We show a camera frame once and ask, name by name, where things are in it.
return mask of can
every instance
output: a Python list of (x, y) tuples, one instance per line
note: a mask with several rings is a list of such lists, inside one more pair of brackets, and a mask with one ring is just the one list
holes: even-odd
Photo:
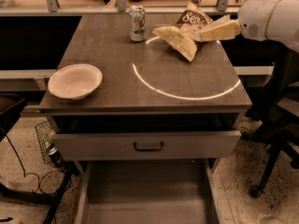
[(64, 159), (56, 147), (52, 147), (48, 155), (56, 167), (61, 168), (64, 166)]
[(146, 39), (146, 10), (142, 6), (131, 6), (129, 10), (130, 38), (133, 41)]

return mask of open drawer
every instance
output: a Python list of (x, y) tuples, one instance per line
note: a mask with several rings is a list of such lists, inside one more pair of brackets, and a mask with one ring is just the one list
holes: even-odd
[(229, 156), (239, 131), (55, 134), (67, 161), (203, 159)]
[(207, 160), (93, 161), (76, 224), (222, 223)]

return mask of snack bag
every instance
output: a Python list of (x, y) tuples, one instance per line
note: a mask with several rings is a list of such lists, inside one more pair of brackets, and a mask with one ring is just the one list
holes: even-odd
[(189, 3), (176, 24), (158, 27), (152, 32), (191, 62), (202, 44), (194, 41), (194, 33), (212, 22), (213, 20), (194, 3)]

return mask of chair wheel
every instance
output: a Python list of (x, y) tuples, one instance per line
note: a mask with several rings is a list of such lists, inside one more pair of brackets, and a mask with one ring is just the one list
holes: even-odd
[(298, 162), (295, 162), (295, 161), (291, 161), (290, 162), (290, 165), (293, 169), (299, 169), (299, 164)]
[(253, 198), (257, 198), (257, 197), (259, 197), (262, 193), (263, 193), (263, 189), (262, 189), (260, 186), (258, 186), (258, 185), (253, 186), (253, 187), (249, 190), (249, 194), (250, 194), (251, 197), (253, 197)]

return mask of gray tabletop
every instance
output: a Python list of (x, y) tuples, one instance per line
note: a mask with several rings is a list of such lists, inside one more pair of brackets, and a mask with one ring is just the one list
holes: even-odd
[(130, 40), (127, 14), (84, 15), (59, 68), (88, 63), (103, 81), (87, 98), (64, 100), (46, 92), (42, 112), (245, 112), (251, 101), (219, 42), (205, 43), (190, 63), (155, 27), (178, 14), (148, 14), (147, 39)]

